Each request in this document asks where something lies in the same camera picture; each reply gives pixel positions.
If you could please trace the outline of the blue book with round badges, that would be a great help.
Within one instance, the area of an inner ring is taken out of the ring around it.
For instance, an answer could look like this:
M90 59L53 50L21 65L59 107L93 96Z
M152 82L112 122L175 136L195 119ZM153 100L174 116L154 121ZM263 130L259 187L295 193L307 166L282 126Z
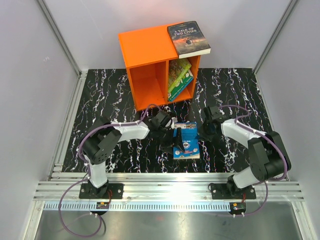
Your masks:
M177 136L177 129L181 128L181 138L184 151L173 147L173 159L199 159L198 127L196 122L177 122L174 124L173 136Z

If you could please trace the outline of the green coin cover book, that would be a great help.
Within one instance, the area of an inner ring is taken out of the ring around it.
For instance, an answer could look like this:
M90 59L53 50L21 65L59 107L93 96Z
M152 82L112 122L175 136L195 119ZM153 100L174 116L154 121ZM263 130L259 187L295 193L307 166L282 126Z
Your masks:
M173 84L173 89L168 92L168 101L172 102L178 95L192 82L194 76L189 69L188 72L177 82Z

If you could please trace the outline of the lime green spine book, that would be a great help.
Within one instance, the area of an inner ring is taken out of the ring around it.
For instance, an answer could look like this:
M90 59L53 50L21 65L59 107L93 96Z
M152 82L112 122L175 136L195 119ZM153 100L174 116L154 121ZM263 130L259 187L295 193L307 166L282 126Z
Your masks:
M168 93L171 93L176 84L191 68L191 63L187 58L178 58L169 61L168 69Z

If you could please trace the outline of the A Tale of Two Cities book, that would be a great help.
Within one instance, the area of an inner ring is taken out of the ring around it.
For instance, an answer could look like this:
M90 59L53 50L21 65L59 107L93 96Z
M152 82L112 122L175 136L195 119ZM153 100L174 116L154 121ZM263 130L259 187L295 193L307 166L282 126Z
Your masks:
M211 53L211 46L195 20L169 25L167 32L179 59Z

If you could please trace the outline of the cyan cartoon cover book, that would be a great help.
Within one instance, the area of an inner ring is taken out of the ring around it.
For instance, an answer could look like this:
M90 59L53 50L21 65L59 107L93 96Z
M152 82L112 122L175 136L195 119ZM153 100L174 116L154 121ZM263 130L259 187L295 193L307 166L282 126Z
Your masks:
M187 90L187 87L178 95L178 97L175 99L175 100L173 100L173 101L169 101L169 102L174 102L174 101L178 101L178 100L182 100L185 96L188 96L189 95L189 93L188 93L188 90Z

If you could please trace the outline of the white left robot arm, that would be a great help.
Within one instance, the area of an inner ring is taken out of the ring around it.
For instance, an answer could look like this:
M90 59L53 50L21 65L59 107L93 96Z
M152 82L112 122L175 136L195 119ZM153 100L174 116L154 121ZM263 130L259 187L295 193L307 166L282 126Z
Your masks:
M174 129L174 118L164 111L155 116L143 115L132 122L110 122L103 117L86 132L78 147L78 156L87 165L87 182L81 185L81 199L101 199L108 193L106 161L118 143L130 140L156 139L160 149L172 155L173 148L184 152L182 129Z

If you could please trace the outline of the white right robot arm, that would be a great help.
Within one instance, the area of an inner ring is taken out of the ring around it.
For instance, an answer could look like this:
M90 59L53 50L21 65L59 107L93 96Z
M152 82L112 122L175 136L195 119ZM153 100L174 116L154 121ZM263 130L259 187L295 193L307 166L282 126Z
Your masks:
M198 130L199 137L212 143L217 135L223 135L246 147L249 156L249 167L228 177L225 184L228 196L237 199L249 187L284 179L292 164L280 134L254 129L241 123L241 116L231 118L220 109L218 106L203 109L205 119Z

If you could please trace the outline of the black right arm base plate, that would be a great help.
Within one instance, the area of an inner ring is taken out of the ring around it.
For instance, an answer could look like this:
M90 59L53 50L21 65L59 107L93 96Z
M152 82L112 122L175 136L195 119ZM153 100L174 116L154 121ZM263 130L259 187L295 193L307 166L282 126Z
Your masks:
M226 183L210 183L208 190L213 200L255 200L256 191L253 186L231 189Z

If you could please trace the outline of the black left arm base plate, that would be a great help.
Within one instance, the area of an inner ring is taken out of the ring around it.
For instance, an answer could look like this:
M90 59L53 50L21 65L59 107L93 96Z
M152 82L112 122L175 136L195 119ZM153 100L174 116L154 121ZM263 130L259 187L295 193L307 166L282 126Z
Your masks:
M82 183L79 192L80 199L109 199L121 200L124 193L123 183L105 183L102 187L96 188L89 183Z

